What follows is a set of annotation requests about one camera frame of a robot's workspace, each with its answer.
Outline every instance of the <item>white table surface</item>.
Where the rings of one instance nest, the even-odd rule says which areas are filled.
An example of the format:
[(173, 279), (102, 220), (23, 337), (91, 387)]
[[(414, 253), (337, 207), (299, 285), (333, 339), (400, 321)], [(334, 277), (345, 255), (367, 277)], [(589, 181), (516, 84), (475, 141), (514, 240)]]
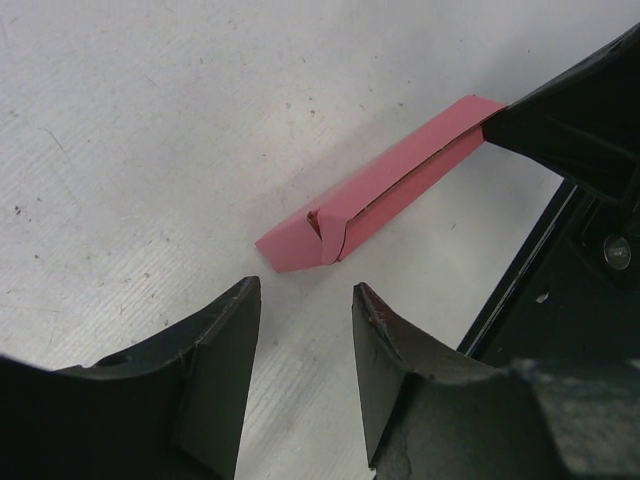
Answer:
[(90, 365), (259, 275), (237, 478), (370, 479), (352, 286), (455, 347), (560, 180), (485, 145), (342, 264), (276, 275), (253, 242), (462, 95), (513, 102), (638, 20), (636, 0), (0, 0), (1, 351)]

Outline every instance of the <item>pink paper strip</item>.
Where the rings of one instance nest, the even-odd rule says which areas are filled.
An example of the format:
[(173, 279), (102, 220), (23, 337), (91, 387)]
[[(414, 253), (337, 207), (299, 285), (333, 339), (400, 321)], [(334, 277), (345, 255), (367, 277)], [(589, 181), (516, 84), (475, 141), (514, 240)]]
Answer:
[(343, 260), (483, 142), (505, 105), (466, 96), (256, 242), (277, 272)]

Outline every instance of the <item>metal screw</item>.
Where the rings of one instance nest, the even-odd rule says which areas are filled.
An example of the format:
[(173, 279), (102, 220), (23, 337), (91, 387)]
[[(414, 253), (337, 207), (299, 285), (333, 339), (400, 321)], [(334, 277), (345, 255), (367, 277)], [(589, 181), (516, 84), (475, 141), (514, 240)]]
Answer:
[(624, 237), (608, 236), (604, 241), (604, 259), (614, 270), (624, 270), (631, 263), (631, 247)]

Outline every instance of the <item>black plastic part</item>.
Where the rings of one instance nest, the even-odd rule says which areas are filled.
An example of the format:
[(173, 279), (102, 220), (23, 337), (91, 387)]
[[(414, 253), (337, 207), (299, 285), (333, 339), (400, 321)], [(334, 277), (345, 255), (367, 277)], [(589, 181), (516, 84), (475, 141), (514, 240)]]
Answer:
[(640, 478), (633, 364), (494, 369), (354, 290), (356, 366), (377, 480)]
[(640, 24), (483, 124), (484, 138), (605, 203), (640, 190)]
[[(618, 213), (565, 182), (458, 351), (493, 366), (640, 358), (640, 238), (624, 233)], [(605, 260), (612, 234), (631, 246), (624, 271)]]
[(91, 368), (0, 359), (5, 478), (234, 477), (260, 281)]

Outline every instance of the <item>folded pink paper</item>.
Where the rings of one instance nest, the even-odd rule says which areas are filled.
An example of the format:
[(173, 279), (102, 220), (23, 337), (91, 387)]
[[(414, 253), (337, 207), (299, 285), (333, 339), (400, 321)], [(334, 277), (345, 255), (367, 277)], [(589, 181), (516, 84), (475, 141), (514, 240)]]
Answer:
[(343, 260), (484, 141), (505, 105), (463, 97), (256, 242), (277, 272)]

